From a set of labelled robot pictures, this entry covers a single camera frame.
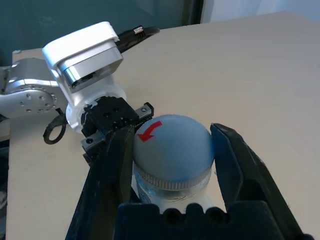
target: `table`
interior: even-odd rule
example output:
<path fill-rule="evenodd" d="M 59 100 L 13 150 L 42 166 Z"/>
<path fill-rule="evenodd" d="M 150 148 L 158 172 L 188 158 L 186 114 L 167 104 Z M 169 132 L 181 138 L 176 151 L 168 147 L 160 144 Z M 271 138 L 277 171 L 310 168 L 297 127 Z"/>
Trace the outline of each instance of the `table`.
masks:
<path fill-rule="evenodd" d="M 236 129 L 268 167 L 302 230 L 320 238 L 320 24 L 289 13 L 162 30 L 123 54 L 114 76 L 133 108 Z M 22 51 L 13 59 L 39 57 Z M 53 115 L 11 121 L 7 239 L 64 239 L 88 172 Z M 207 193 L 223 208 L 212 175 Z"/>

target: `white wall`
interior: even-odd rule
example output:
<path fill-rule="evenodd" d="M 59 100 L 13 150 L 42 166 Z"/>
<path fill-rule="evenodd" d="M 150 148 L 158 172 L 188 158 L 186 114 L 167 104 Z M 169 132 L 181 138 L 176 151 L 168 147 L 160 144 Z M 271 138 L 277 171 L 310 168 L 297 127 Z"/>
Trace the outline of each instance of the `white wall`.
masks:
<path fill-rule="evenodd" d="M 289 11 L 320 22 L 320 0 L 205 0 L 202 22 Z"/>
<path fill-rule="evenodd" d="M 320 22 L 320 0 L 290 0 L 286 10 Z"/>

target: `red arrow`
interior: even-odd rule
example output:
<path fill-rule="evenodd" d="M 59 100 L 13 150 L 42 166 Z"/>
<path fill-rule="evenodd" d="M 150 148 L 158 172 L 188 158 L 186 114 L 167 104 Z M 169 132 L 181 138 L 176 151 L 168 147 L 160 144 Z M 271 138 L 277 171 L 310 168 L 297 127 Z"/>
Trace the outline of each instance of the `red arrow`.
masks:
<path fill-rule="evenodd" d="M 157 128 L 160 127 L 162 125 L 161 121 L 156 121 L 154 123 L 152 123 L 145 131 L 143 134 L 137 134 L 139 136 L 139 138 L 142 140 L 142 142 L 145 142 L 147 140 L 149 140 L 150 138 L 153 137 L 153 135 L 151 135 L 151 132 Z"/>

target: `cable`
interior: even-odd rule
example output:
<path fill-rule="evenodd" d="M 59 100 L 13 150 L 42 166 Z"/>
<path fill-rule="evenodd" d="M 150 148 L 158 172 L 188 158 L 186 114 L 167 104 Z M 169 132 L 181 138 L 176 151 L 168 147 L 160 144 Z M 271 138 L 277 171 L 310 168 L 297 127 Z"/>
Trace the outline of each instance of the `cable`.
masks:
<path fill-rule="evenodd" d="M 124 53 L 125 51 L 159 32 L 160 29 L 158 27 L 143 28 L 142 26 L 138 26 L 131 30 L 120 33 L 118 35 L 120 41 L 117 41 L 115 44 L 120 53 Z"/>
<path fill-rule="evenodd" d="M 49 124 L 48 126 L 45 128 L 44 134 L 43 134 L 43 140 L 46 144 L 52 145 L 52 144 L 56 144 L 57 142 L 59 142 L 65 132 L 66 132 L 66 127 L 67 127 L 67 119 L 66 119 L 66 115 L 62 112 L 62 110 L 60 108 L 57 108 L 56 111 L 58 112 L 58 116 L 56 116 Z M 52 130 L 55 127 L 61 127 L 61 131 L 59 133 L 59 135 L 56 137 L 56 139 L 54 140 L 50 140 L 50 134 L 52 132 Z"/>

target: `jar lid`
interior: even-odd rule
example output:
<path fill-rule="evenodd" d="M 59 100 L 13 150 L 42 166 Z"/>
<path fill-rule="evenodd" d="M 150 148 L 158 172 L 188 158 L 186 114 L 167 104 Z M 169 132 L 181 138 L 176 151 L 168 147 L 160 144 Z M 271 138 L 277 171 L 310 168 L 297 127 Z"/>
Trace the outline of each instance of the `jar lid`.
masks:
<path fill-rule="evenodd" d="M 182 190 L 201 182 L 211 171 L 214 144 L 200 122 L 183 115 L 155 117 L 136 132 L 133 160 L 150 184 Z"/>

